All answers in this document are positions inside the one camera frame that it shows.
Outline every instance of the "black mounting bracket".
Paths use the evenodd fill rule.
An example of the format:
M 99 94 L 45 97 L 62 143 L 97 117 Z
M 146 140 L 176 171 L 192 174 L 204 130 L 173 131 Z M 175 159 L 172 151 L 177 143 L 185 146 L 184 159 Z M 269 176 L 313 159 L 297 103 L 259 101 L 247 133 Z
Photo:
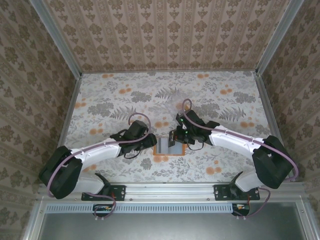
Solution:
M 247 192 L 241 191 L 237 185 L 236 180 L 243 172 L 239 172 L 229 184 L 213 185 L 214 199 L 216 201 L 251 201 L 260 200 L 258 188 L 253 188 Z
M 232 193 L 232 188 L 230 184 L 217 184 L 213 186 L 214 189 L 214 199 L 216 201 L 247 201 L 247 200 L 260 200 L 260 194 L 258 188 L 253 188 L 247 192 L 237 193 L 234 195 Z
M 126 197 L 126 185 L 111 185 L 100 173 L 96 173 L 104 183 L 104 187 L 100 190 L 97 195 L 104 195 L 114 198 L 116 201 L 124 201 Z M 96 197 L 82 193 L 82 201 L 112 201 L 111 199 L 105 197 Z

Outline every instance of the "table surface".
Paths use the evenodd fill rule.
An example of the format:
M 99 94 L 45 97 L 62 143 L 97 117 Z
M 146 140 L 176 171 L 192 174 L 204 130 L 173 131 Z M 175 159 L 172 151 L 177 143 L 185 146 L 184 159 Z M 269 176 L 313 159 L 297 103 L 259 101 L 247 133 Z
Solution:
M 167 137 L 183 99 L 205 122 L 265 138 L 270 134 L 252 71 L 140 72 L 83 74 L 65 145 L 82 148 L 128 128 L 133 112 L 146 114 L 151 132 Z M 144 117 L 135 116 L 147 122 Z M 133 159 L 106 159 L 85 169 L 110 182 L 229 182 L 254 168 L 252 159 L 223 147 L 187 149 L 185 156 L 153 156 L 147 149 Z
M 260 207 L 252 203 L 252 211 Z M 230 213 L 45 214 L 39 240 L 306 240 L 295 202 L 269 202 L 246 220 Z

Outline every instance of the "gray leaf pattern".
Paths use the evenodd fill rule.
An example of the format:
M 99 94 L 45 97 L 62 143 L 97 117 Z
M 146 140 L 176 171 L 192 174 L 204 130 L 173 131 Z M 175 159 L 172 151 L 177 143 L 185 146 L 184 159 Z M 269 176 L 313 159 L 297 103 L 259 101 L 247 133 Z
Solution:
M 240 83 L 247 87 L 238 88 Z M 205 122 L 215 121 L 233 131 L 264 138 L 270 130 L 258 96 L 250 71 L 83 74 L 65 145 L 82 148 L 101 142 L 128 129 L 132 113 L 147 115 L 150 131 L 167 137 L 177 126 L 175 117 L 185 98 L 192 100 L 192 109 Z M 147 122 L 139 115 L 130 121 L 134 120 Z M 3 137 L 13 141 L 16 136 L 9 133 Z M 253 167 L 252 159 L 227 148 L 205 145 L 199 151 L 187 148 L 184 156 L 156 156 L 150 148 L 132 159 L 120 156 L 101 161 L 90 171 L 111 182 L 226 182 Z M 27 184 L 22 178 L 20 187 Z

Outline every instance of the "robotic arm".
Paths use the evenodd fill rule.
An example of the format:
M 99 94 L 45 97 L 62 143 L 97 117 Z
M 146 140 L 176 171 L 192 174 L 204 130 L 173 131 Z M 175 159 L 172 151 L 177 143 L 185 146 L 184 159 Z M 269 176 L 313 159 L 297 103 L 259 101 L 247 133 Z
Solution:
M 48 186 L 49 180 L 58 165 L 68 156 L 81 152 L 73 156 L 66 165 L 54 176 L 50 186 L 51 193 L 57 198 L 62 199 L 70 193 L 92 193 L 106 195 L 108 192 L 108 181 L 100 174 L 89 174 L 83 172 L 87 167 L 106 159 L 112 159 L 119 156 L 126 156 L 132 150 L 142 151 L 157 144 L 156 136 L 149 133 L 146 138 L 131 143 L 115 143 L 123 141 L 138 140 L 145 135 L 148 127 L 142 121 L 134 121 L 129 129 L 124 129 L 116 134 L 111 135 L 105 141 L 86 147 L 92 150 L 85 152 L 82 149 L 68 149 L 65 146 L 58 147 L 46 165 L 39 173 L 40 180 Z
M 200 128 L 191 123 L 183 114 L 177 114 L 176 120 L 179 126 L 173 133 L 173 138 L 176 141 L 193 145 L 197 140 L 203 144 L 230 149 L 249 159 L 253 159 L 255 169 L 240 172 L 231 181 L 230 189 L 234 195 L 240 195 L 263 185 L 277 189 L 293 169 L 292 164 L 284 157 L 256 143 L 268 145 L 289 156 L 284 146 L 275 136 L 270 135 L 266 139 L 253 138 L 231 131 L 214 121 L 209 121 L 205 124 L 193 110 L 189 110 L 185 114 L 192 122 L 217 131 Z

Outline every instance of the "small object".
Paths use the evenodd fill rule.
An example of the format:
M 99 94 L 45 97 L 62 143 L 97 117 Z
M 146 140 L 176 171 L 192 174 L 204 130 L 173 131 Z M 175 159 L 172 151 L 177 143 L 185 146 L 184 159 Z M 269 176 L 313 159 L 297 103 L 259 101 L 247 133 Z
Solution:
M 157 143 L 153 148 L 153 155 L 184 156 L 186 145 L 173 139 L 175 139 L 175 136 L 173 135 L 172 131 L 169 132 L 169 137 L 157 137 Z
M 245 204 L 232 204 L 232 210 L 231 213 L 235 217 L 244 217 L 247 216 L 250 212 L 250 205 L 248 203 Z
M 174 140 L 174 130 L 169 132 L 169 139 L 168 139 L 168 147 L 173 147 L 176 144 L 176 141 Z

